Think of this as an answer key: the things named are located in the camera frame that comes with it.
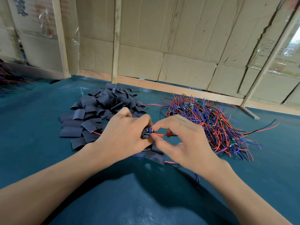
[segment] person's left hand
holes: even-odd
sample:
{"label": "person's left hand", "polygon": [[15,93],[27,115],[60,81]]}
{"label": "person's left hand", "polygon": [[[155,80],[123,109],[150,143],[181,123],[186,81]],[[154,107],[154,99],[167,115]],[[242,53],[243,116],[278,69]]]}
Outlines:
{"label": "person's left hand", "polygon": [[100,163],[105,158],[106,167],[144,150],[154,143],[151,137],[141,138],[145,127],[152,126],[151,117],[144,114],[133,118],[124,107],[114,115],[102,135],[93,143],[87,144],[79,152],[89,153],[91,162]]}

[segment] pile of wires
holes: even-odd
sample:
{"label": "pile of wires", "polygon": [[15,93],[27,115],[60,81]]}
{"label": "pile of wires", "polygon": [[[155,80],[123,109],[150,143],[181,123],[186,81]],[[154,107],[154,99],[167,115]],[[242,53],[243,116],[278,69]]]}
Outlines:
{"label": "pile of wires", "polygon": [[187,97],[186,95],[174,96],[172,100],[163,99],[166,103],[149,104],[160,106],[160,115],[169,117],[172,115],[181,115],[188,120],[201,125],[204,128],[207,140],[216,154],[226,154],[228,156],[236,156],[241,160],[253,160],[253,157],[248,149],[249,145],[256,145],[261,149],[261,145],[249,137],[249,134],[254,132],[265,131],[279,125],[269,125],[251,131],[245,132],[241,129],[233,127],[231,121],[235,121],[231,116],[227,117],[224,113],[225,108],[214,105],[214,102],[206,99],[196,99]]}
{"label": "pile of wires", "polygon": [[4,62],[0,63],[0,97],[5,97],[16,90],[32,90],[32,88],[25,87],[25,84],[34,81],[37,80],[16,74]]}

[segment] wooden baseboard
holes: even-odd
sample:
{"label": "wooden baseboard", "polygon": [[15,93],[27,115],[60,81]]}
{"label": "wooden baseboard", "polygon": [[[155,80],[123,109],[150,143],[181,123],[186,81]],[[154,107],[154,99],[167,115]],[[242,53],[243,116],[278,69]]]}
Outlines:
{"label": "wooden baseboard", "polygon": [[[100,80],[111,81],[111,74],[109,73],[80,69],[79,75],[100,79]],[[158,83],[153,81],[140,80],[137,78],[122,76],[122,75],[118,75],[117,82],[121,84],[147,88],[147,89],[152,89],[157,91],[163,91],[168,93],[174,93],[179,95],[181,94],[185,94],[187,96],[192,95],[193,97],[197,97],[197,98],[202,98],[202,99],[205,98],[211,101],[218,101],[221,103],[228,103],[237,106],[240,106],[241,103],[243,102],[243,99],[237,97],[220,95],[211,92],[199,91],[190,88],[173,86],[173,85],[168,85],[168,84],[163,84],[163,83]],[[260,103],[260,102],[250,100],[247,102],[247,107],[300,116],[300,110],[292,109],[285,105],[276,106],[276,105],[270,105],[270,104],[265,104],[265,103]]]}

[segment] person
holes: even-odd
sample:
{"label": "person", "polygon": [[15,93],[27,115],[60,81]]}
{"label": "person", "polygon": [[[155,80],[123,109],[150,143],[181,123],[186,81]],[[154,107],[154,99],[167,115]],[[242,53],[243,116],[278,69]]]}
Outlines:
{"label": "person", "polygon": [[182,141],[178,145],[168,143],[159,135],[142,139],[141,132],[146,126],[152,126],[149,115],[133,118],[128,108],[123,108],[111,118],[95,142],[67,159],[1,189],[0,224],[41,224],[89,177],[154,142],[172,160],[205,178],[221,194],[240,224],[291,224],[211,150],[200,125],[175,115],[152,126],[154,131],[164,128],[168,134],[176,134]]}

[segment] hand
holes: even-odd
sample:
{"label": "hand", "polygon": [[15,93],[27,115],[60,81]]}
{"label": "hand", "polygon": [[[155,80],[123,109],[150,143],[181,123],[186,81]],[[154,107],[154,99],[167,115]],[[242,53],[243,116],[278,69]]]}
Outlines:
{"label": "hand", "polygon": [[157,148],[180,165],[205,179],[223,161],[212,151],[201,125],[180,115],[175,115],[160,120],[152,126],[154,131],[158,131],[160,128],[167,129],[167,134],[176,134],[182,142],[172,145],[163,140],[162,136],[152,134]]}
{"label": "hand", "polygon": [[91,157],[96,163],[104,157],[107,163],[105,166],[108,167],[154,143],[151,137],[141,138],[142,131],[147,126],[152,126],[148,114],[133,118],[129,109],[124,107],[111,118],[101,136],[86,145],[86,151],[92,152]]}

